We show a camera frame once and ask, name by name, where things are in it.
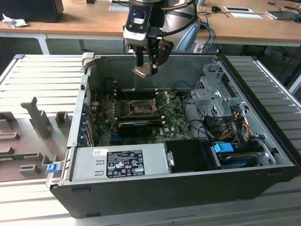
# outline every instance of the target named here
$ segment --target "power supply label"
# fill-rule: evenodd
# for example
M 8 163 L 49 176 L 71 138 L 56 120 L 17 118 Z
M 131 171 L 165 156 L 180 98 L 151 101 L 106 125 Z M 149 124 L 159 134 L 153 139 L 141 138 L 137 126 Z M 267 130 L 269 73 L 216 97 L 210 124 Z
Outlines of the power supply label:
M 131 177 L 144 175 L 142 150 L 108 152 L 107 177 Z

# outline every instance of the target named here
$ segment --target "blue tab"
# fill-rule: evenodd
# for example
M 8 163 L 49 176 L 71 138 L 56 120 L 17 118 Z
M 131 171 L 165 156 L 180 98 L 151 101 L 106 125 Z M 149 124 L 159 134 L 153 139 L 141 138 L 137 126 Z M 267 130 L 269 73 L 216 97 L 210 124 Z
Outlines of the blue tab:
M 234 152 L 233 147 L 230 143 L 217 143 L 214 145 L 216 153 Z
M 52 163 L 47 166 L 47 173 L 59 173 L 60 172 L 60 164 Z

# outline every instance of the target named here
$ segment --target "motherboard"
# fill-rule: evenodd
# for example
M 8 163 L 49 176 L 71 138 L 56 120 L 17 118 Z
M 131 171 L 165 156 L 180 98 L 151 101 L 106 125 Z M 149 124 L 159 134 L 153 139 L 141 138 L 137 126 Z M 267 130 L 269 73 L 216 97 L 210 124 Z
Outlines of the motherboard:
M 148 99 L 136 99 L 130 94 L 107 94 L 98 99 L 94 128 L 98 146 L 162 143 L 173 139 L 190 139 L 189 124 L 182 114 L 180 96 L 157 93 Z M 129 133 L 133 126 L 139 133 Z

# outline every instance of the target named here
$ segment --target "wooden desk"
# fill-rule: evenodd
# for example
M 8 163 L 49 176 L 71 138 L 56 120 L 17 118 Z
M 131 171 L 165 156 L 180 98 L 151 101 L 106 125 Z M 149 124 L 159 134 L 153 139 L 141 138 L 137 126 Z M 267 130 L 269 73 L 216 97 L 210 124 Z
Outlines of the wooden desk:
M 254 13 L 277 11 L 277 8 L 267 4 L 266 0 L 210 0 L 218 4 L 223 12 L 223 6 L 246 7 Z M 277 1 L 284 6 L 296 7 L 297 3 Z M 82 40 L 123 40 L 122 26 L 126 23 L 127 12 L 109 11 L 110 3 L 96 2 L 86 4 L 86 1 L 63 0 L 64 13 L 58 23 L 32 22 L 25 28 L 7 28 L 0 25 L 0 36 L 28 37 L 39 40 L 42 52 L 49 54 L 46 39 L 79 39 Z M 198 6 L 198 11 L 211 11 L 211 5 Z M 260 15 L 263 19 L 234 18 L 222 13 L 211 14 L 208 18 L 210 27 L 216 34 L 215 43 L 299 46 L 301 44 L 301 24 L 293 21 L 273 21 L 268 15 Z M 197 41 L 208 38 L 207 30 L 200 30 Z
M 28 26 L 12 28 L 1 22 L 0 32 L 39 33 L 43 22 L 29 22 L 28 24 Z
M 110 3 L 63 0 L 64 12 L 58 23 L 44 23 L 40 33 L 119 35 L 128 12 L 109 11 Z
M 267 4 L 267 0 L 211 0 L 216 3 L 223 12 L 227 12 L 224 6 L 250 8 L 254 13 L 265 13 L 265 11 L 278 11 L 277 7 Z M 277 1 L 283 10 L 284 6 L 296 7 L 297 3 L 288 1 Z M 212 5 L 204 7 L 198 6 L 198 11 L 211 11 Z M 273 21 L 273 19 L 264 14 L 260 16 L 263 19 L 235 18 L 231 14 L 210 14 L 208 18 L 210 27 L 215 31 L 216 41 L 225 43 L 238 43 L 237 41 L 262 41 L 268 43 L 298 43 L 301 44 L 301 24 L 293 21 Z M 200 16 L 203 22 L 206 22 L 205 16 Z M 208 38 L 208 32 L 198 33 L 198 38 Z

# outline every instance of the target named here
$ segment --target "floor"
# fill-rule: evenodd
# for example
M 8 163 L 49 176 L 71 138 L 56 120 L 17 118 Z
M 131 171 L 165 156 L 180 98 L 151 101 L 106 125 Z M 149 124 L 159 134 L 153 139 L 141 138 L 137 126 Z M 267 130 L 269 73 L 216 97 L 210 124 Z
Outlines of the floor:
M 114 40 L 84 40 L 86 51 L 95 53 L 122 53 L 123 42 Z M 49 39 L 47 40 L 50 54 L 82 54 L 78 40 L 67 39 Z M 242 51 L 242 45 L 215 45 L 214 49 L 221 49 L 226 55 L 239 55 Z M 291 59 L 298 48 L 284 48 L 284 47 L 267 47 L 264 55 L 259 59 L 262 63 L 275 75 L 279 76 L 287 62 Z M 263 50 L 259 46 L 249 46 L 246 55 L 259 55 Z M 9 64 L 10 60 L 15 54 L 42 54 L 39 43 L 36 39 L 22 39 L 22 38 L 0 38 L 0 74 Z M 301 51 L 298 51 L 295 58 L 290 65 L 283 71 L 280 81 L 284 82 L 287 75 L 294 69 L 294 67 L 301 60 Z M 301 98 L 301 90 L 295 95 Z

